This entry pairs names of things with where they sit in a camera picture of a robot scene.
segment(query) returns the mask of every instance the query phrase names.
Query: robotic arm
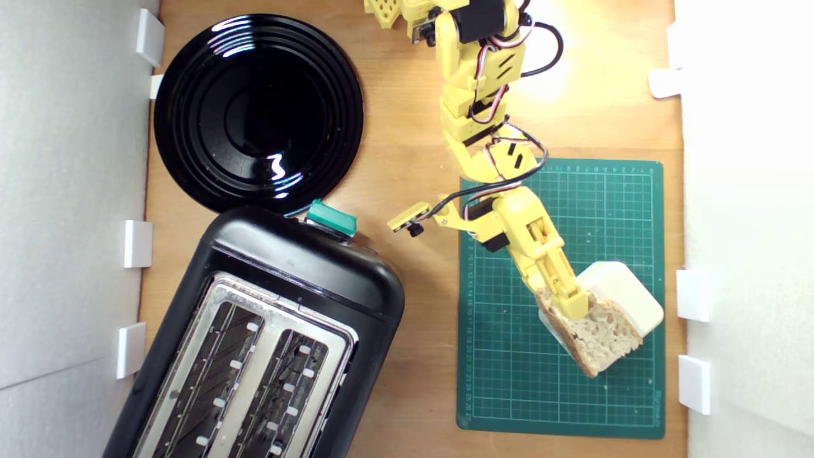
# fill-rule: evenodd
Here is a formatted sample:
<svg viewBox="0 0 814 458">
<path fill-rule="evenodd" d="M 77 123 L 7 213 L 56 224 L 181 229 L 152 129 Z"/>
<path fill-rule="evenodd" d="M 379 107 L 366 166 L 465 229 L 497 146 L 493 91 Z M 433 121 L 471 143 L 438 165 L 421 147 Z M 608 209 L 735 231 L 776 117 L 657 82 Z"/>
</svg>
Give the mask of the robotic arm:
<svg viewBox="0 0 814 458">
<path fill-rule="evenodd" d="M 529 289 L 547 288 L 567 318 L 580 319 L 588 313 L 588 297 L 562 251 L 562 237 L 540 199 L 521 186 L 543 166 L 548 151 L 508 121 L 503 99 L 510 83 L 528 76 L 521 66 L 534 26 L 552 31 L 560 50 L 530 74 L 552 67 L 562 54 L 559 33 L 532 23 L 527 5 L 528 0 L 520 8 L 514 0 L 365 0 L 365 11 L 384 28 L 402 15 L 413 42 L 435 48 L 446 80 L 440 99 L 444 141 L 461 177 L 482 183 L 441 196 L 434 207 L 419 202 L 388 226 L 418 236 L 422 223 L 432 218 L 439 226 L 469 232 L 490 251 L 506 249 Z M 533 149 L 542 153 L 539 160 Z M 464 196 L 469 198 L 459 210 L 453 201 Z"/>
</svg>

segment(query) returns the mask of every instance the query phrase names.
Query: white sponge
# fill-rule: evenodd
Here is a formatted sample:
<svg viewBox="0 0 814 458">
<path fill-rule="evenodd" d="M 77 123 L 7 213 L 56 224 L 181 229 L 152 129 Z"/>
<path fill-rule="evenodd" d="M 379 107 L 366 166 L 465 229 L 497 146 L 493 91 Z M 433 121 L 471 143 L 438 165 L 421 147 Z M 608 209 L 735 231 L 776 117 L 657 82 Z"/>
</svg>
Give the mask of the white sponge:
<svg viewBox="0 0 814 458">
<path fill-rule="evenodd" d="M 622 262 L 597 261 L 576 281 L 598 299 L 616 303 L 644 338 L 664 320 L 664 309 Z"/>
</svg>

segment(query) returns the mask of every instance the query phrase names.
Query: cutting mat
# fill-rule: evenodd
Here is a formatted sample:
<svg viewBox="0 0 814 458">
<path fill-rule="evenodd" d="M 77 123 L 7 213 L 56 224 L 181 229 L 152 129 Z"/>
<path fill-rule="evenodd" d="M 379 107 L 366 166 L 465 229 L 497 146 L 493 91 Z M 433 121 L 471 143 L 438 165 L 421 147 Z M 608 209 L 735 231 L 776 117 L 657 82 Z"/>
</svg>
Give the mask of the cutting mat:
<svg viewBox="0 0 814 458">
<path fill-rule="evenodd" d="M 594 261 L 625 262 L 664 305 L 661 164 L 552 158 L 524 184 L 542 199 L 577 274 Z M 461 428 L 664 436 L 663 324 L 590 379 L 540 322 L 505 250 L 490 253 L 462 233 L 460 290 Z"/>
</svg>

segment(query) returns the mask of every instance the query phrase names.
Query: wooden table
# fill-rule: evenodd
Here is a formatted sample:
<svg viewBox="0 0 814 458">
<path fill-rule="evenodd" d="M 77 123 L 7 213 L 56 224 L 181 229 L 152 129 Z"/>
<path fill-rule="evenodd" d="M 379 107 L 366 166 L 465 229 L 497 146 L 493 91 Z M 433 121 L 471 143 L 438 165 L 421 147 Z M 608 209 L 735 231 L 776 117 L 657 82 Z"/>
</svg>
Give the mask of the wooden table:
<svg viewBox="0 0 814 458">
<path fill-rule="evenodd" d="M 676 317 L 672 274 L 684 252 L 681 115 L 677 100 L 654 100 L 647 89 L 647 73 L 667 64 L 672 1 L 544 3 L 548 17 L 537 19 L 562 30 L 566 52 L 550 72 L 512 86 L 506 97 L 514 121 L 543 140 L 553 156 L 664 164 L 667 435 L 661 441 L 501 434 L 455 425 L 457 233 L 431 224 L 411 239 L 385 225 L 415 201 L 435 201 L 458 185 L 440 135 L 442 79 L 435 52 L 411 46 L 403 22 L 395 30 L 380 29 L 361 0 L 162 1 L 164 64 L 211 24 L 274 12 L 323 29 L 357 67 L 365 95 L 364 138 L 356 162 L 326 202 L 359 218 L 370 245 L 401 277 L 407 303 L 350 456 L 686 456 L 687 413 L 677 398 L 676 357 L 685 351 L 685 329 Z M 151 137 L 147 219 L 155 224 L 155 247 L 153 267 L 143 277 L 140 316 L 150 341 L 213 216 L 168 176 Z"/>
</svg>

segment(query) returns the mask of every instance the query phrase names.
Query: plate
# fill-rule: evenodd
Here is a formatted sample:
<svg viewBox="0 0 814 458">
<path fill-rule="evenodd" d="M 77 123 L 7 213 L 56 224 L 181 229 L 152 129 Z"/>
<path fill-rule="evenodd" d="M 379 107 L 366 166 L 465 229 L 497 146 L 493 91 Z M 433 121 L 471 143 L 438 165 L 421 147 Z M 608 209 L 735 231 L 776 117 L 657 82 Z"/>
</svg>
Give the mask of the plate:
<svg viewBox="0 0 814 458">
<path fill-rule="evenodd" d="M 222 212 L 307 208 L 347 173 L 361 88 L 339 45 L 282 15 L 241 15 L 190 40 L 155 100 L 155 141 L 178 185 Z"/>
</svg>

